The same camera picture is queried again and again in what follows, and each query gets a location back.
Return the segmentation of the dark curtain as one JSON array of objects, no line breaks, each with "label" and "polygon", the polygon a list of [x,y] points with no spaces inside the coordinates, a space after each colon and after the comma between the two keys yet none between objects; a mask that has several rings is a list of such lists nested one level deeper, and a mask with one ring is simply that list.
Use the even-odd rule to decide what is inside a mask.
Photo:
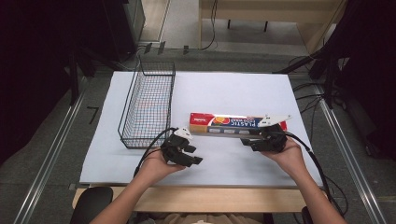
[{"label": "dark curtain", "polygon": [[375,158],[396,161],[396,0],[348,0],[329,41],[346,111]]},{"label": "dark curtain", "polygon": [[0,164],[25,147],[72,85],[64,70],[95,0],[0,0]]}]

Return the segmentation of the dark cabinet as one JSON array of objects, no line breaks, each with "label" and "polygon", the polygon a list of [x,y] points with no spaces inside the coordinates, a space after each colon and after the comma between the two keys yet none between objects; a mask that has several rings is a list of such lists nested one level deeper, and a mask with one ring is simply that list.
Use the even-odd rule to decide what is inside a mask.
[{"label": "dark cabinet", "polygon": [[109,24],[115,59],[124,61],[137,52],[146,21],[142,0],[102,0]]}]

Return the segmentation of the wooden table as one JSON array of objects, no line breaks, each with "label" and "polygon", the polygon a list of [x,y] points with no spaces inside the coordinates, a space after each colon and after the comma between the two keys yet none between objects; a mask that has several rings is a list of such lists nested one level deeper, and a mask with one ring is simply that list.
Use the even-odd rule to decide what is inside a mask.
[{"label": "wooden table", "polygon": [[292,213],[306,203],[298,189],[169,187],[148,188],[136,212]]}]

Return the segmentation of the person's left hand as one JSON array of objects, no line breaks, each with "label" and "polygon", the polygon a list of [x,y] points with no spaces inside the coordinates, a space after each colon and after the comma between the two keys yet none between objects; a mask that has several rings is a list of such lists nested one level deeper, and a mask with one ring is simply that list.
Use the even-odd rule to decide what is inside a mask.
[{"label": "person's left hand", "polygon": [[163,158],[163,153],[159,149],[154,149],[144,159],[140,170],[134,177],[134,182],[141,186],[150,187],[168,175],[184,169],[185,166],[168,164]]}]

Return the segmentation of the black stand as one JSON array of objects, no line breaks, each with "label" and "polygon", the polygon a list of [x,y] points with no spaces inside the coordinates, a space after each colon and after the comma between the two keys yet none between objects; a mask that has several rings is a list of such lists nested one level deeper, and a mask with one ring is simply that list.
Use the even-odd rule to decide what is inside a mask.
[{"label": "black stand", "polygon": [[74,105],[80,96],[78,70],[81,70],[84,77],[93,77],[95,74],[94,66],[92,65],[93,61],[97,61],[113,71],[126,71],[126,68],[122,67],[120,63],[112,62],[89,48],[70,47],[68,49],[68,72],[71,90],[70,105]]},{"label": "black stand", "polygon": [[322,47],[312,54],[304,56],[301,60],[291,63],[286,68],[275,71],[275,74],[289,74],[292,71],[314,61],[308,75],[311,79],[319,79],[325,75],[323,99],[326,105],[333,109],[332,106],[332,89],[336,75],[340,72],[338,67],[338,55],[332,52],[328,47]]}]

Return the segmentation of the metal floor rail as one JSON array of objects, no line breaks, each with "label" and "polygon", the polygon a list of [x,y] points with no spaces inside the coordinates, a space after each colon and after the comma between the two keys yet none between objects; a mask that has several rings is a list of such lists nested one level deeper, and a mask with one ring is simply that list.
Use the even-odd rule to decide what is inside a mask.
[{"label": "metal floor rail", "polygon": [[346,167],[351,175],[354,185],[361,197],[361,201],[368,213],[372,224],[388,224],[387,219],[379,206],[377,198],[369,185],[347,138],[340,126],[334,112],[327,106],[324,100],[320,101],[320,107],[332,130],[337,146],[344,158]]},{"label": "metal floor rail", "polygon": [[90,79],[83,77],[79,84],[80,86],[78,87],[79,94],[77,100],[73,105],[69,106],[62,124],[50,145],[49,151],[40,166],[33,184],[29,188],[27,195],[24,198],[19,213],[15,217],[13,224],[28,224],[33,212],[35,211],[35,207],[43,193],[44,188],[46,187],[53,167],[63,149],[64,141],[66,140],[66,137],[78,114],[85,96],[85,92],[90,85]]}]

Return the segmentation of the white table sheet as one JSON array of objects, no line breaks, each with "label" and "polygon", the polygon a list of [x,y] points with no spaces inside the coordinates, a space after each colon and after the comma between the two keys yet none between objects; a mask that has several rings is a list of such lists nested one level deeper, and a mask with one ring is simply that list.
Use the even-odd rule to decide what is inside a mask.
[{"label": "white table sheet", "polygon": [[[110,81],[102,114],[83,162],[83,184],[126,184],[142,157],[120,140],[118,126],[133,75],[117,72]],[[308,140],[290,80],[285,75],[176,73],[171,124],[186,127],[192,112],[245,115],[287,115],[289,132]],[[237,138],[196,135],[191,141],[201,163],[169,175],[164,186],[232,186],[293,188],[294,181],[262,154]]]}]

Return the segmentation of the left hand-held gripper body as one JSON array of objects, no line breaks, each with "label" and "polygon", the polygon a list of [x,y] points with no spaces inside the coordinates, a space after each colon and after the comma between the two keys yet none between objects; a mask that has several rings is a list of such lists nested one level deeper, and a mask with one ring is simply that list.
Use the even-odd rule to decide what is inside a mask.
[{"label": "left hand-held gripper body", "polygon": [[185,154],[184,148],[190,146],[191,139],[191,133],[187,128],[175,129],[161,145],[161,151],[165,161],[178,164],[178,157]]}]

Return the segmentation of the long plastic wrap box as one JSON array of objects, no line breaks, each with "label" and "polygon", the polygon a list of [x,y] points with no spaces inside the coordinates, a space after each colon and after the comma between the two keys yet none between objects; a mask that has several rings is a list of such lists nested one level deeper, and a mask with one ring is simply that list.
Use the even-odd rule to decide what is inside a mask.
[{"label": "long plastic wrap box", "polygon": [[190,131],[197,134],[257,138],[264,131],[286,131],[288,119],[291,119],[291,115],[255,117],[194,112],[190,114]]}]

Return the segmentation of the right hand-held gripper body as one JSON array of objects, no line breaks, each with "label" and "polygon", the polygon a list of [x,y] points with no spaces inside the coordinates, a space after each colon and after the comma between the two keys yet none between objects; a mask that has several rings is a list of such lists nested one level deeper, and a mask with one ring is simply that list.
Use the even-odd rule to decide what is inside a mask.
[{"label": "right hand-held gripper body", "polygon": [[266,115],[258,123],[264,151],[281,152],[287,137],[284,126],[291,115]]}]

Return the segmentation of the person's right hand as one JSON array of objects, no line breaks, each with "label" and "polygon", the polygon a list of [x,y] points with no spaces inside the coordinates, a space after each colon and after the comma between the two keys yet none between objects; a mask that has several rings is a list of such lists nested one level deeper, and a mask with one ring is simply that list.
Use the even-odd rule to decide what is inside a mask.
[{"label": "person's right hand", "polygon": [[287,138],[283,150],[279,153],[264,151],[262,155],[275,161],[294,181],[302,180],[309,175],[299,144],[290,137]]}]

